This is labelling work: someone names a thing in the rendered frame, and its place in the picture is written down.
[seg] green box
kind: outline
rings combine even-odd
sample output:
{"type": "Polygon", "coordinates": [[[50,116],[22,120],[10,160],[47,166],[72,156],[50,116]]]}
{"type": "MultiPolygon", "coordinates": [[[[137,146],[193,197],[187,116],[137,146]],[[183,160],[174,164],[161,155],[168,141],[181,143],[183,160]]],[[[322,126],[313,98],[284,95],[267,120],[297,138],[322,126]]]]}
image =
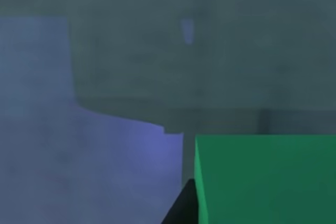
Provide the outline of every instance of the green box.
{"type": "Polygon", "coordinates": [[[335,224],[336,136],[200,135],[199,224],[335,224]]]}

